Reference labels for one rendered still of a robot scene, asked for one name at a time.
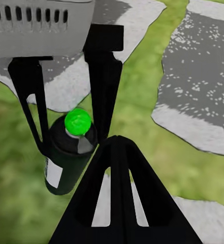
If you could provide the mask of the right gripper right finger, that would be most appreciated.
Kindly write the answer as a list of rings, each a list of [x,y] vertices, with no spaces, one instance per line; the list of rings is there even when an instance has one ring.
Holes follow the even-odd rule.
[[[125,244],[203,244],[133,140],[119,135],[117,142]],[[129,170],[148,227],[137,224]]]

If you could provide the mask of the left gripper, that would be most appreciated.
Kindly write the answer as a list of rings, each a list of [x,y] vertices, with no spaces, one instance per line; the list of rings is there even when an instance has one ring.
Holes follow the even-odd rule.
[[[113,52],[124,51],[124,25],[91,24],[83,47],[88,63],[94,125],[98,145],[108,138],[123,63]],[[39,151],[52,158],[45,101],[44,81],[40,60],[53,56],[14,57],[8,71]],[[43,142],[40,141],[27,98],[36,95]]]

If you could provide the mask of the insectifuge atomizer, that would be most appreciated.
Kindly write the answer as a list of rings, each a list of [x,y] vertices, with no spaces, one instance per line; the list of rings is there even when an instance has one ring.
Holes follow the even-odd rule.
[[[70,193],[98,145],[90,115],[74,109],[58,118],[50,131],[52,158],[45,160],[45,183],[54,195]]]

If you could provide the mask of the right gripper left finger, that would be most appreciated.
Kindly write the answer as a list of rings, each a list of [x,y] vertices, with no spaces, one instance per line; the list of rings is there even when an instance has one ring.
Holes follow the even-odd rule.
[[[105,139],[48,244],[125,244],[117,135]],[[105,170],[111,167],[110,225],[92,227]]]

